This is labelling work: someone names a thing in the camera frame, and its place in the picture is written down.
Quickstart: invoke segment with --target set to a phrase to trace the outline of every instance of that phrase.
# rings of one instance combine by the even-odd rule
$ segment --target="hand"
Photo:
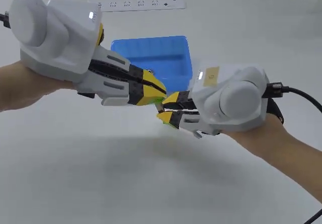
[[[223,132],[237,141],[249,152],[261,158],[268,158],[291,135],[281,121],[272,114],[267,114],[264,125],[247,132]]]
[[[0,68],[0,111],[28,107],[59,89],[74,89],[71,82],[43,77],[20,61]]]

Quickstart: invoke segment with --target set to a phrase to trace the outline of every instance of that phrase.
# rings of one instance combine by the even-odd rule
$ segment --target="electrical outlet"
[[[145,5],[145,1],[144,0],[138,0],[137,1],[137,6],[138,7],[144,7],[144,5]]]
[[[154,7],[159,6],[159,1],[158,0],[152,0],[152,6],[154,6]]]
[[[102,12],[185,9],[183,0],[88,0],[100,5]]]
[[[110,2],[110,7],[111,7],[111,8],[116,7],[116,5],[117,5],[117,2]]]
[[[131,7],[131,2],[130,2],[130,1],[127,1],[127,0],[125,0],[125,1],[124,1],[124,7],[125,7],[125,8],[129,8],[129,7]]]

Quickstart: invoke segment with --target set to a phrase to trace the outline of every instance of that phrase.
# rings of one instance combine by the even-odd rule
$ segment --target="white background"
[[[0,11],[11,1],[0,0]],[[185,1],[181,11],[105,14],[103,46],[185,35],[194,64],[258,64],[271,81],[322,101],[321,0]],[[18,42],[8,29],[0,36],[0,64],[15,62]],[[321,149],[321,114],[296,95],[277,102],[286,128]],[[197,140],[155,114],[153,106],[102,107],[67,90],[1,113],[0,222],[303,223],[320,209],[228,137]]]

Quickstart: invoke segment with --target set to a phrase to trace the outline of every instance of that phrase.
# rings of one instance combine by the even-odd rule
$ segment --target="blue plastic bin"
[[[192,66],[185,36],[118,39],[112,42],[111,50],[131,64],[152,71],[168,94],[188,89]]]

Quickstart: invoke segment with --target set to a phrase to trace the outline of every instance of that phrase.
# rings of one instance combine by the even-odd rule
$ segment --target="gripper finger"
[[[201,138],[203,134],[218,135],[220,131],[214,129],[212,125],[205,123],[198,112],[192,111],[165,111],[157,115],[163,123],[170,125],[175,129],[185,129]]]

